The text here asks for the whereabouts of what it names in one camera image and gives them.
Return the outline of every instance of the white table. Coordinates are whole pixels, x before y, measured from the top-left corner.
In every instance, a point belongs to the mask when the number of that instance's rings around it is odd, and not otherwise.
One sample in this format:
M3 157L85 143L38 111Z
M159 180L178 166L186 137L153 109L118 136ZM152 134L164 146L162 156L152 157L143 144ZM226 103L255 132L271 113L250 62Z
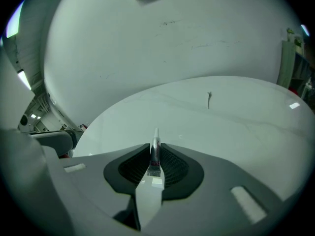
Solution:
M294 103L299 106L291 108ZM283 200L299 189L313 166L310 108L275 84L227 76L169 83L116 103L91 123L74 156L150 143L156 127L162 143L227 159Z

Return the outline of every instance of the round table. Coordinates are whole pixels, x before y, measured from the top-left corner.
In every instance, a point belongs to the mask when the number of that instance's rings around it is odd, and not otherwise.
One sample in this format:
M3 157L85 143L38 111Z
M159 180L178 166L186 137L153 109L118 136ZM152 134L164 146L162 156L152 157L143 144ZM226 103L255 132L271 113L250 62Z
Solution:
M227 159L282 200L314 164L315 116L306 103L275 84L230 76L173 82L121 100L91 123L74 156L150 143L156 127L162 143Z

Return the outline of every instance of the small glue tube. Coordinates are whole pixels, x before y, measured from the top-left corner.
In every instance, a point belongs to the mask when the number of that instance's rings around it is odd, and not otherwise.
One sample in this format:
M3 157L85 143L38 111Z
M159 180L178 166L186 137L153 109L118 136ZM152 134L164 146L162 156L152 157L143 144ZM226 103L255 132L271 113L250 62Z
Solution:
M161 169L160 169L160 138L158 135L158 128L154 133L154 137L152 140L151 146L151 157L150 157L150 166L147 171L148 176L160 177Z

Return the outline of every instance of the fluorescent light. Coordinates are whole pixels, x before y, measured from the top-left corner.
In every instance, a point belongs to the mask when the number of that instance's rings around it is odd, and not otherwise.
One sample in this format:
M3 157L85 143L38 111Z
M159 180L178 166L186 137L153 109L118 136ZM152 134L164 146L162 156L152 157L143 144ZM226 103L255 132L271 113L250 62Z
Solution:
M290 108L291 108L291 109L295 109L295 108L297 108L298 106L300 106L300 104L297 103L297 102L295 102L295 103L293 103L293 104L290 105Z
M307 30L306 26L305 26L305 25L301 25L301 26L302 26L302 28L303 28L305 34L309 37L309 36L310 36L310 33L309 33L309 31Z
M10 18L9 23L6 26L6 37L11 37L19 32L20 14L24 1L19 5L19 7Z
M21 81L31 90L31 86L29 85L29 82L25 76L25 72L21 71L18 73L18 76L20 77Z

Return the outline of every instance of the white strip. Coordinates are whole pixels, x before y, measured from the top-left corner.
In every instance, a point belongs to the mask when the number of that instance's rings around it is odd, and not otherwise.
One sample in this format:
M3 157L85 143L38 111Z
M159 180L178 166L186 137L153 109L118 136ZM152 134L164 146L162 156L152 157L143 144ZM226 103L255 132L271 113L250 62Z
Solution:
M237 203L241 206L243 212L252 224L255 224L265 218L267 213L263 208L250 196L250 194L241 186L231 189Z
M86 168L85 164L80 163L80 164L77 164L74 166L66 167L64 170L65 170L65 172L69 173L69 172L79 171L79 170L82 170L85 168Z

